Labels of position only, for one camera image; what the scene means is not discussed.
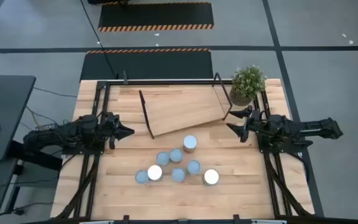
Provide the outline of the carrot label can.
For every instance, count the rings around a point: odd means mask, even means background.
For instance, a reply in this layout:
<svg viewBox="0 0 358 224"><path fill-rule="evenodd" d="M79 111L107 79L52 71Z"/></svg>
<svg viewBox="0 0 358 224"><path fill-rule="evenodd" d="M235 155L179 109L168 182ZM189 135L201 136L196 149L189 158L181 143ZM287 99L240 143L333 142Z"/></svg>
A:
<svg viewBox="0 0 358 224"><path fill-rule="evenodd" d="M149 181L149 177L146 170L140 170L135 175L135 181L138 184L146 184Z"/></svg>

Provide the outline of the green can smiley face label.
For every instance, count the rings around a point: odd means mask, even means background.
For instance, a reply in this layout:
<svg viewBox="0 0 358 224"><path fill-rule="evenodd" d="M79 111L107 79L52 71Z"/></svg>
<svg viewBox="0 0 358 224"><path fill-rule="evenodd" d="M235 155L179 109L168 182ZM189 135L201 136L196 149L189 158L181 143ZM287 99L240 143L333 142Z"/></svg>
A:
<svg viewBox="0 0 358 224"><path fill-rule="evenodd" d="M201 170L201 165L197 160L191 160L188 163L186 169L190 175L198 175Z"/></svg>

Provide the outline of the black mat hazard stripe edge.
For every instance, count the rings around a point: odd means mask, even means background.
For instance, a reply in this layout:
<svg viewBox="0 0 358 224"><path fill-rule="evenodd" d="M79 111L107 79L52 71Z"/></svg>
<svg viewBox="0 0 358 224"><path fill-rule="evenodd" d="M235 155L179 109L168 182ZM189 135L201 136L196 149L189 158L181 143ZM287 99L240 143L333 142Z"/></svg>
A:
<svg viewBox="0 0 358 224"><path fill-rule="evenodd" d="M92 50L87 52L81 80L210 79L208 48Z"/></svg>

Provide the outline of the black support beam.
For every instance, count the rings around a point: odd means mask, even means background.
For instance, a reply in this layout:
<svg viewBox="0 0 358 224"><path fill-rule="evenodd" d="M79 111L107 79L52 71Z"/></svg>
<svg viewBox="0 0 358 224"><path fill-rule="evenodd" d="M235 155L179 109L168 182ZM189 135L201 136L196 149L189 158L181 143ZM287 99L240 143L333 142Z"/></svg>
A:
<svg viewBox="0 0 358 224"><path fill-rule="evenodd" d="M26 147L17 141L10 143L7 155L51 170L60 170L62 167L62 159L46 154L40 149Z"/></svg>

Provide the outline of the tall silver-lidded can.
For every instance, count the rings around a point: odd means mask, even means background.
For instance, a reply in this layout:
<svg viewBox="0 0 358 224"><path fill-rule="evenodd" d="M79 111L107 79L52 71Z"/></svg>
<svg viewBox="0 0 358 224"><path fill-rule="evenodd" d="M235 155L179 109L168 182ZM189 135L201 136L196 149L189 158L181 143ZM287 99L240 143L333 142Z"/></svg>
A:
<svg viewBox="0 0 358 224"><path fill-rule="evenodd" d="M207 186L216 185L219 182L219 173L215 169L208 169L203 174L203 183Z"/></svg>
<svg viewBox="0 0 358 224"><path fill-rule="evenodd" d="M197 139L193 135L187 135L183 140L183 149L187 153L192 153L197 147Z"/></svg>
<svg viewBox="0 0 358 224"><path fill-rule="evenodd" d="M148 168L147 175L151 181L159 182L163 177L163 170L159 165L152 165Z"/></svg>

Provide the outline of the green can red swirl label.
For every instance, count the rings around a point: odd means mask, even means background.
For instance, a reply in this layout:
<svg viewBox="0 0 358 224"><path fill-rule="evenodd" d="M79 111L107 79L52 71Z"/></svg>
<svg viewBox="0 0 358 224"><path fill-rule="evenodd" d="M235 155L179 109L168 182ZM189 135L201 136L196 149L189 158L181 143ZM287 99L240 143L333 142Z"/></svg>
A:
<svg viewBox="0 0 358 224"><path fill-rule="evenodd" d="M183 151L179 148L174 148L170 151L169 158L174 164L179 164L183 160Z"/></svg>

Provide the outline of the sauce meatballs label can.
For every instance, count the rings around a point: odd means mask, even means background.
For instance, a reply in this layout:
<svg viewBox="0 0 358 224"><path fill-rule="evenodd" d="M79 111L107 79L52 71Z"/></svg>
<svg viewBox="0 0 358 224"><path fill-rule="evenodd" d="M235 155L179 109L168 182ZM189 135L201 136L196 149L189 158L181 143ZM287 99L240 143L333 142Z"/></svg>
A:
<svg viewBox="0 0 358 224"><path fill-rule="evenodd" d="M170 156L167 152L160 152L156 156L156 163L159 166L167 166L170 162Z"/></svg>

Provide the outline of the potted green plant ribbed pot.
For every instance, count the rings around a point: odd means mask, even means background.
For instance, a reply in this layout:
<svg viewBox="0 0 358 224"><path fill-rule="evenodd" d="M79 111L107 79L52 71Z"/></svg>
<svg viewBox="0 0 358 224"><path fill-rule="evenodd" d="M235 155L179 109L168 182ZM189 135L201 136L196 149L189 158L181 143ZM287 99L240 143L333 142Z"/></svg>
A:
<svg viewBox="0 0 358 224"><path fill-rule="evenodd" d="M265 90L267 77L255 65L235 71L232 78L232 87L229 93L231 102L237 106L246 106Z"/></svg>

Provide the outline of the tomato label striped can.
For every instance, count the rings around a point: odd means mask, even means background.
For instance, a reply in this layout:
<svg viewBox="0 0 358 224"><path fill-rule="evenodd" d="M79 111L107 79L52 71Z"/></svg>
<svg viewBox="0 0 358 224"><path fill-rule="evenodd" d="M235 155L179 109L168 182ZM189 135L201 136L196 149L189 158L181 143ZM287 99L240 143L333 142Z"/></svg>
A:
<svg viewBox="0 0 358 224"><path fill-rule="evenodd" d="M183 182L186 177L186 172L180 167L172 169L171 178L175 182Z"/></svg>

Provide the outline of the dark grey desk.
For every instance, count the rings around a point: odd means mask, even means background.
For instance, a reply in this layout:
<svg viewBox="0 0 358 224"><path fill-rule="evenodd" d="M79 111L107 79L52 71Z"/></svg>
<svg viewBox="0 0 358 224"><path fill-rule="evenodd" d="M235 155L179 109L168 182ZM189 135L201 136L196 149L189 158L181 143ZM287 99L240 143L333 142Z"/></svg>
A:
<svg viewBox="0 0 358 224"><path fill-rule="evenodd" d="M33 76L0 75L0 160L7 155L35 81Z"/></svg>

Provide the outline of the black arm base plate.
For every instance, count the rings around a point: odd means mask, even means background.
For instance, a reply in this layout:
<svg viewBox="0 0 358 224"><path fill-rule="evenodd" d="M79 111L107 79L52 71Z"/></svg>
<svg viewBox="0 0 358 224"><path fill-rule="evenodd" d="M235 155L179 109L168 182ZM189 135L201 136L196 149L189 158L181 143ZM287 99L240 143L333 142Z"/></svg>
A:
<svg viewBox="0 0 358 224"><path fill-rule="evenodd" d="M293 140L293 139L278 139L274 142L270 142L268 138L258 137L258 144L260 152L268 153L295 153L302 152L307 147L313 144L313 141L309 140Z"/></svg>
<svg viewBox="0 0 358 224"><path fill-rule="evenodd" d="M104 153L104 148L91 148L88 149L86 147L66 147L63 148L63 155L101 155Z"/></svg>

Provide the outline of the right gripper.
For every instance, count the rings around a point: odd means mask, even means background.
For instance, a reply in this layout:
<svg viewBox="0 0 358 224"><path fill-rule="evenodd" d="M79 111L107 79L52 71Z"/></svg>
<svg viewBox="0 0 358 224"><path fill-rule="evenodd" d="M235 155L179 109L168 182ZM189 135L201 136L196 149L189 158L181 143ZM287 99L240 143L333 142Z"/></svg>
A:
<svg viewBox="0 0 358 224"><path fill-rule="evenodd" d="M262 115L259 110L254 110L251 105L240 111L230 111L229 114L237 118L246 118L243 126L227 123L226 126L231 129L239 138L240 142L246 142L249 137L249 131L258 132L262 129Z"/></svg>

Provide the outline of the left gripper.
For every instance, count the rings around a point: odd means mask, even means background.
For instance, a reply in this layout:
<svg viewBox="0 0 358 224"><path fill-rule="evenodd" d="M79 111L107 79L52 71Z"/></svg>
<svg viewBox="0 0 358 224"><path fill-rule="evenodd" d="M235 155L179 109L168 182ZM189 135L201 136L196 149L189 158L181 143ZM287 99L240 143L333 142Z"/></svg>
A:
<svg viewBox="0 0 358 224"><path fill-rule="evenodd" d="M106 113L104 125L108 132L110 149L115 149L115 142L118 138L121 140L134 133L133 129L128 128L119 122L119 115L114 115L112 112Z"/></svg>

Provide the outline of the wooden shelf black metal frame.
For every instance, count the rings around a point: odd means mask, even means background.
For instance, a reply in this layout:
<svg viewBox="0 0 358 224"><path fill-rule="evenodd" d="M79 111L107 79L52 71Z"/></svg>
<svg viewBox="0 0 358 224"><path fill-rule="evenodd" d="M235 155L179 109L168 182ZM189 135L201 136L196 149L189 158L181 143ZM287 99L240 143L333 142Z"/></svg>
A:
<svg viewBox="0 0 358 224"><path fill-rule="evenodd" d="M151 138L220 119L224 121L232 108L219 73L208 88L183 90L161 99L147 99L140 90L139 96Z"/></svg>

